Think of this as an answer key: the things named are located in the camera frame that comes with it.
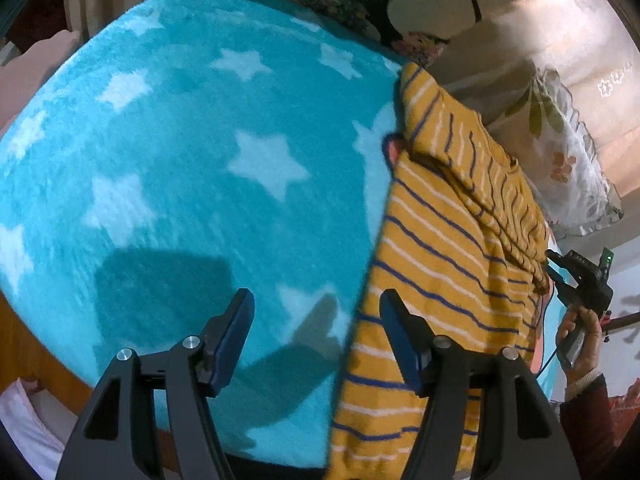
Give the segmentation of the dark red sleeve forearm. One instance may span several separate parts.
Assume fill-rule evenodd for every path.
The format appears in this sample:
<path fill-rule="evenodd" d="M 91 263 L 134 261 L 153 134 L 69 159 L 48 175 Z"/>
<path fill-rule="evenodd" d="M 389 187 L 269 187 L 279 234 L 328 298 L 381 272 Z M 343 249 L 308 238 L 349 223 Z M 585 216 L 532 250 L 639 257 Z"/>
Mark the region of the dark red sleeve forearm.
<path fill-rule="evenodd" d="M 604 375 L 592 370 L 565 389 L 560 422 L 582 479 L 605 479 L 617 451 Z"/>

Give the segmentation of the person right hand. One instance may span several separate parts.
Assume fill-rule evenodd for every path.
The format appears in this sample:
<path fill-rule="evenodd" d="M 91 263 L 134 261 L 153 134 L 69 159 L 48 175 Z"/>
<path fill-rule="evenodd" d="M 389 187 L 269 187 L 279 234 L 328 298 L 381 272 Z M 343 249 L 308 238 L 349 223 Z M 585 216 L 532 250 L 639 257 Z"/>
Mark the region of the person right hand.
<path fill-rule="evenodd" d="M 576 330 L 577 320 L 582 320 L 584 343 L 572 367 L 563 367 L 567 385 L 574 385 L 587 376 L 599 365 L 600 350 L 603 342 L 600 318 L 585 307 L 571 307 L 556 332 L 555 342 L 560 344 L 569 334 Z"/>

